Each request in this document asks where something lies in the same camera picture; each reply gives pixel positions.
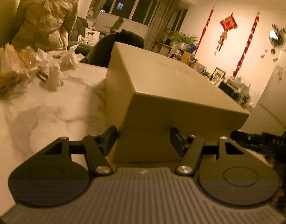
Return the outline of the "cardboard box lid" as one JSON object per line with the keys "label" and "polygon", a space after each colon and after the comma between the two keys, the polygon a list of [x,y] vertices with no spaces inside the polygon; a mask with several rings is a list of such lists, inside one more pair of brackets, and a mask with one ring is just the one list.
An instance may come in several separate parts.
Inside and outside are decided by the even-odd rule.
{"label": "cardboard box lid", "polygon": [[248,113],[182,62],[115,43],[105,77],[106,124],[119,137],[115,162],[177,161],[170,129],[216,141],[239,130]]}

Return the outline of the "silver refrigerator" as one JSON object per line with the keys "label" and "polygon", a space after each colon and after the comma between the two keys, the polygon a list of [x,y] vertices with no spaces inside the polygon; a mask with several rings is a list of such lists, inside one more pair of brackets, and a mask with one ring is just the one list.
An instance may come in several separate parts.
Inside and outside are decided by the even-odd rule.
{"label": "silver refrigerator", "polygon": [[286,131],[286,50],[280,52],[265,90],[241,131],[250,134],[284,135]]}

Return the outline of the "black office chair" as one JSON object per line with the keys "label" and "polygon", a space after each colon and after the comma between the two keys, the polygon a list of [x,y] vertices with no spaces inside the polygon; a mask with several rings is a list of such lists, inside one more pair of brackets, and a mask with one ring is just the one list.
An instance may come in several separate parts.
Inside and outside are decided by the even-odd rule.
{"label": "black office chair", "polygon": [[144,39],[131,31],[122,29],[121,32],[106,35],[81,60],[82,63],[107,68],[115,42],[125,43],[138,48],[144,48]]}

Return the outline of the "crumpled white tissue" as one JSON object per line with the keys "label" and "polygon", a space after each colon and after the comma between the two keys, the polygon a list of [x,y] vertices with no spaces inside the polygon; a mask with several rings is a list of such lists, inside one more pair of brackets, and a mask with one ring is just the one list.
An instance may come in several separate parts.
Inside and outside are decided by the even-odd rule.
{"label": "crumpled white tissue", "polygon": [[81,60],[85,57],[81,53],[76,53],[75,50],[79,44],[74,45],[69,48],[69,50],[65,51],[60,57],[60,70],[76,70]]}

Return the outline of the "red chinese knot ornament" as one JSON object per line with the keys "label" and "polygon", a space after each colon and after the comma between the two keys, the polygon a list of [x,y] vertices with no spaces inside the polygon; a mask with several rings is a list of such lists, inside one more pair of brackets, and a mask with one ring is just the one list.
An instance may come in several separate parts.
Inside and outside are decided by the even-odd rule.
{"label": "red chinese knot ornament", "polygon": [[231,13],[228,17],[226,17],[225,19],[223,19],[220,22],[222,28],[223,28],[223,32],[219,37],[219,40],[217,42],[217,47],[216,50],[214,52],[214,55],[216,55],[218,52],[220,52],[224,41],[227,39],[228,37],[228,32],[233,30],[233,29],[237,29],[238,25],[237,22],[235,21],[235,18],[233,17],[233,13]]}

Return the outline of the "woman in quilted jacket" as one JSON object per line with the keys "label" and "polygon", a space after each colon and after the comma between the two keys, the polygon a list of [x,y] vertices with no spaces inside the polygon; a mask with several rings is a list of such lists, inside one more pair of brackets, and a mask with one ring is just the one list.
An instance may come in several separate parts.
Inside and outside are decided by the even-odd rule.
{"label": "woman in quilted jacket", "polygon": [[20,0],[11,45],[20,51],[63,51],[76,22],[80,0]]}

